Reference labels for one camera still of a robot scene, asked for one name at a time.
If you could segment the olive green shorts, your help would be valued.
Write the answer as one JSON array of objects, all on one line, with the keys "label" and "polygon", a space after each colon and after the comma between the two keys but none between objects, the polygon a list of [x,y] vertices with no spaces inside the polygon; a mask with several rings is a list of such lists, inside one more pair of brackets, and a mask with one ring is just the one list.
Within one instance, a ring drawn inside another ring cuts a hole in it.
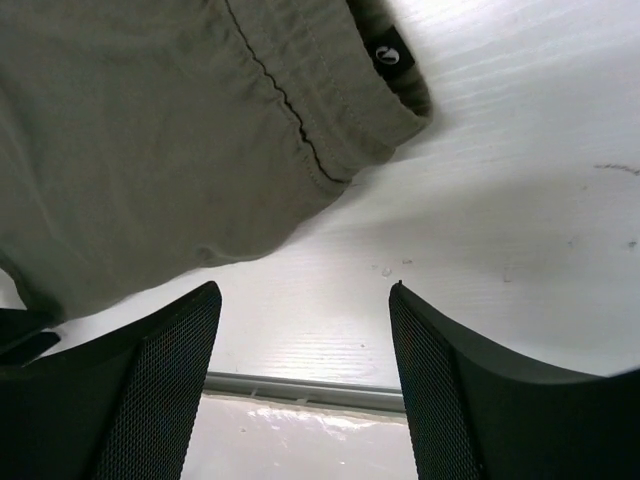
[{"label": "olive green shorts", "polygon": [[1,268],[66,320],[263,257],[431,113],[383,1],[5,1]]}]

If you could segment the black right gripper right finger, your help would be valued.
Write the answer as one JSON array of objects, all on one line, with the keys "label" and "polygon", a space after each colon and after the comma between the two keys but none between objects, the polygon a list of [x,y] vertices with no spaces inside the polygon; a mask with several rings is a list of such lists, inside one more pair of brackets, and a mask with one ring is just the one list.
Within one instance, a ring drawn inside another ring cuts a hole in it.
[{"label": "black right gripper right finger", "polygon": [[404,284],[389,295],[422,479],[635,479],[639,374],[596,376],[508,349]]}]

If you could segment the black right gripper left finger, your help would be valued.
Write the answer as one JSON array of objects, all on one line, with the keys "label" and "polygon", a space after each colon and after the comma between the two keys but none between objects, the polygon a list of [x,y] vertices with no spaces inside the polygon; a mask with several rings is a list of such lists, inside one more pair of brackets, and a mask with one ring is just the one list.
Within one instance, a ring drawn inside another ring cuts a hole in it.
[{"label": "black right gripper left finger", "polygon": [[161,310],[1,366],[5,479],[177,479],[218,330],[206,282]]}]

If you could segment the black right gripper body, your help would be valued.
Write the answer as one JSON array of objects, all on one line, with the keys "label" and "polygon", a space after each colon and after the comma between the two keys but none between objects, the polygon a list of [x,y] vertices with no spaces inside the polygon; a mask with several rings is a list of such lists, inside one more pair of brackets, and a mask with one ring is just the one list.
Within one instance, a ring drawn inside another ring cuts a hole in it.
[{"label": "black right gripper body", "polygon": [[1,309],[1,366],[24,366],[58,344],[56,319],[29,310]]}]

